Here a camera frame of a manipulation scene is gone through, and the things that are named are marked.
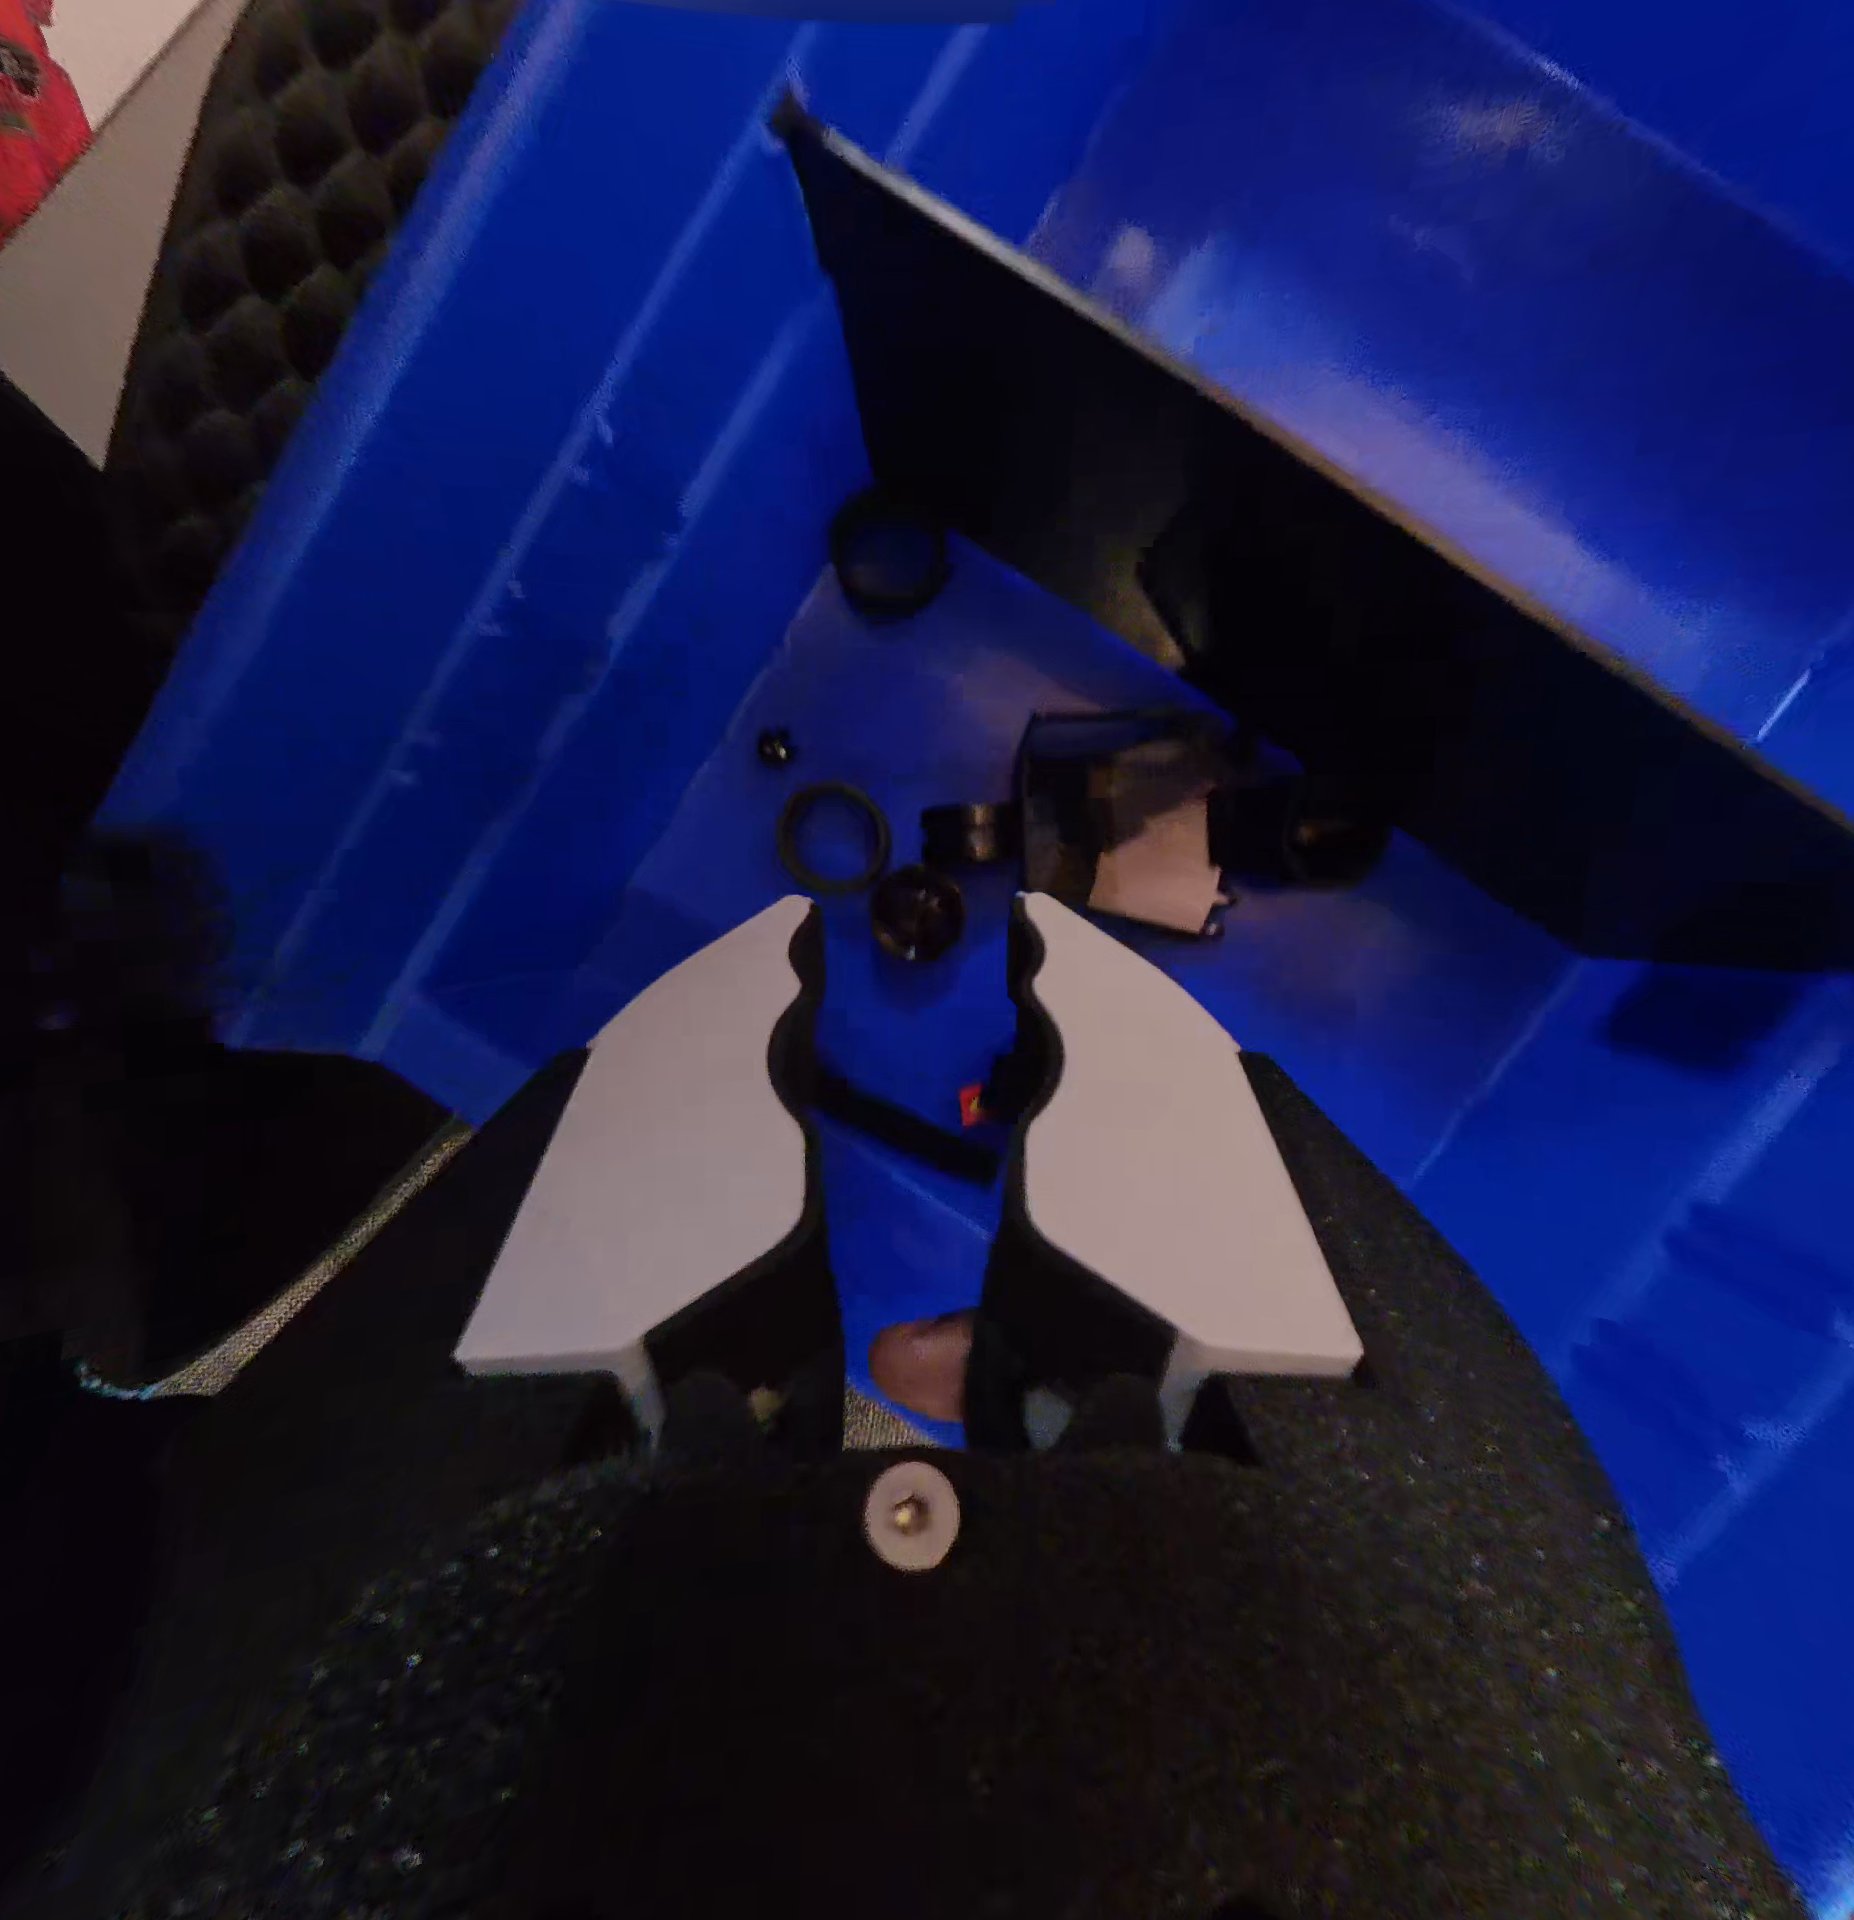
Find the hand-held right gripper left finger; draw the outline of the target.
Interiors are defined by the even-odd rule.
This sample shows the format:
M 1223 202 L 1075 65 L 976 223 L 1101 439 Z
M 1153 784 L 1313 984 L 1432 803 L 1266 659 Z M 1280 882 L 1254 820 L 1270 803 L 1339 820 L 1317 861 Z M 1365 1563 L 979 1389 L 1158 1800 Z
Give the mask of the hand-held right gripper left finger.
M 782 1389 L 830 1362 L 817 994 L 823 915 L 790 891 L 600 1030 L 458 1342 L 464 1374 Z

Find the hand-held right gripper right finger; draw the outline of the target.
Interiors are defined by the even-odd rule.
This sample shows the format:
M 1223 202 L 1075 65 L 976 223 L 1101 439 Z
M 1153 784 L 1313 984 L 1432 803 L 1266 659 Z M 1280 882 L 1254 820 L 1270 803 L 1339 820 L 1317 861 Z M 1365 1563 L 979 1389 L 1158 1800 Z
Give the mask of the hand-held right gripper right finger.
M 1039 1387 L 1354 1376 L 1360 1337 L 1237 1038 L 1049 891 L 1010 906 L 1034 1088 L 1002 1175 L 1002 1342 Z

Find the long black lego plate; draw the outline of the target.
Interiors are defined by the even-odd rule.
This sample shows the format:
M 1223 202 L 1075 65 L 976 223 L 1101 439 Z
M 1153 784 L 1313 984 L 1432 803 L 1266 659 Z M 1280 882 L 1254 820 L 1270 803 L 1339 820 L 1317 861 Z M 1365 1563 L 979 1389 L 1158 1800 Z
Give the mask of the long black lego plate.
M 830 1126 L 842 1126 L 842 1129 L 858 1129 L 858 1140 L 869 1140 L 869 1142 L 880 1142 L 880 1149 L 896 1149 L 908 1163 L 924 1163 L 924 1170 L 934 1170 L 946 1183 L 994 1188 L 1002 1175 L 1002 1149 L 1001 1142 L 946 1129 L 946 1126 L 931 1126 L 924 1116 L 914 1116 L 914 1110 L 849 1082 L 830 1065 L 813 1072 L 813 1110 Z

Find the blue plastic storage bin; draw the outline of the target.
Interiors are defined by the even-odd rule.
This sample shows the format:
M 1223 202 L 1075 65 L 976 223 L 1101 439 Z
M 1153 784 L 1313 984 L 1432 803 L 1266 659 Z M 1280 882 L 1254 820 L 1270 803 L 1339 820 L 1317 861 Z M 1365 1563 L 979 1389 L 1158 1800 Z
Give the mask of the blue plastic storage bin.
M 1854 972 L 1591 958 L 1405 833 L 1085 915 L 1365 1355 L 1026 1376 L 1014 861 L 900 967 L 776 809 L 858 784 L 896 874 L 1034 712 L 1231 712 L 976 539 L 842 603 L 782 94 L 1854 822 L 1854 290 L 1477 10 L 522 3 L 106 791 L 225 882 L 229 1043 L 447 1129 L 188 1394 L 99 1912 L 1854 1912 Z M 806 1110 L 830 1362 L 464 1374 L 600 1030 L 790 891 L 813 1072 L 1002 1175 Z M 961 1429 L 869 1387 L 942 1313 Z

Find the black lego tyre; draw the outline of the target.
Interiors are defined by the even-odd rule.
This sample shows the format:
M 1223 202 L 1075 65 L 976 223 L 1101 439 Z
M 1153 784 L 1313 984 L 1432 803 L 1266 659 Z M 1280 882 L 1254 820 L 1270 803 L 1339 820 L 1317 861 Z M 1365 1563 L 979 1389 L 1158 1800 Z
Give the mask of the black lego tyre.
M 803 857 L 803 833 L 813 822 L 813 809 L 823 803 L 842 803 L 858 822 L 861 822 L 861 866 L 858 874 L 817 874 L 806 857 Z M 803 891 L 823 891 L 823 900 L 842 900 L 842 891 L 869 891 L 885 861 L 896 861 L 896 822 L 885 809 L 858 788 L 858 784 L 806 784 L 782 799 L 776 809 L 776 861 L 782 874 L 803 887 Z
M 914 621 L 946 582 L 946 530 L 896 484 L 861 484 L 823 530 L 830 576 L 861 621 Z

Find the black lego brick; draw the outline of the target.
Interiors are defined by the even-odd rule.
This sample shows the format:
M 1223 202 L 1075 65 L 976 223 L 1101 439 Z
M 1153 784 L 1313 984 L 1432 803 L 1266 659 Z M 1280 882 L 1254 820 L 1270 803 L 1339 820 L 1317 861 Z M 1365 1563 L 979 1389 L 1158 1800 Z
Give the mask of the black lego brick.
M 1323 774 L 1231 784 L 1209 799 L 1209 857 L 1247 887 L 1342 891 L 1390 851 L 1390 822 Z

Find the black lego wheel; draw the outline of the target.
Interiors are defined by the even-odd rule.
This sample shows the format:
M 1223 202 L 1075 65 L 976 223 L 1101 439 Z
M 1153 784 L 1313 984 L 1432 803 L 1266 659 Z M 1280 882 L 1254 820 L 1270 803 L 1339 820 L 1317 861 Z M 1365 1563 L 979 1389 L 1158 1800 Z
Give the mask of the black lego wheel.
M 1025 857 L 1025 803 L 1014 799 L 942 799 L 919 809 L 924 866 L 1010 866 Z

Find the lego instruction booklet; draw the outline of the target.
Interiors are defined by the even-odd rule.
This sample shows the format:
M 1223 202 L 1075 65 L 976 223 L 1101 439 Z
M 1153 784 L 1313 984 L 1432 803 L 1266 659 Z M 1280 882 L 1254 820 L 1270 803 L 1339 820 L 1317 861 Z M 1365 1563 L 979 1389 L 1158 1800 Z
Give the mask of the lego instruction booklet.
M 106 459 L 243 0 L 0 0 L 0 373 Z

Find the person's right hand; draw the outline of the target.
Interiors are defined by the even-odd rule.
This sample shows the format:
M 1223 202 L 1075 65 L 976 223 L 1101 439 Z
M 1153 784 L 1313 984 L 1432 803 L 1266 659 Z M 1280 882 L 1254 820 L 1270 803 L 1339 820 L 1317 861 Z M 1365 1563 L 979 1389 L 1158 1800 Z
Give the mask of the person's right hand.
M 976 1313 L 885 1324 L 869 1342 L 869 1387 L 914 1423 L 968 1423 Z

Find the small black wheel hub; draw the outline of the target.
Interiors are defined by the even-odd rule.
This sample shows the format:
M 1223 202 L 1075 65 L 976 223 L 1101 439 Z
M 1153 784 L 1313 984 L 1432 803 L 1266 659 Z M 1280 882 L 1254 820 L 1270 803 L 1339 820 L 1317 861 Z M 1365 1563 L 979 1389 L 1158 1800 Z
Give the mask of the small black wheel hub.
M 914 866 L 896 866 L 873 882 L 869 928 L 873 928 L 873 947 L 885 958 L 931 967 L 931 958 L 961 947 L 968 900 L 961 900 L 953 874 L 914 861 Z

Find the black bin divider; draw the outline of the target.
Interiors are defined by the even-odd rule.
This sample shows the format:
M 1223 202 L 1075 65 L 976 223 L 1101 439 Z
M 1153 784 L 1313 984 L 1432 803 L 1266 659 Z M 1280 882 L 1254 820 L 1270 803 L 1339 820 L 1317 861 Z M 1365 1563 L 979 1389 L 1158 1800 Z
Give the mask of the black bin divider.
M 1854 822 L 776 101 L 869 477 L 1591 958 L 1854 972 Z

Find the black dimpled foam sheet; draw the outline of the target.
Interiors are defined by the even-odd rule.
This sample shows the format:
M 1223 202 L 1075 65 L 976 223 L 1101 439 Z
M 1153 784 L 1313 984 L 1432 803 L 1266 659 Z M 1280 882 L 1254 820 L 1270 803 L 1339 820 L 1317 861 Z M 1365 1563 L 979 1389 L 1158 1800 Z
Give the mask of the black dimpled foam sheet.
M 173 659 L 249 535 L 516 0 L 252 0 L 178 167 L 106 489 Z

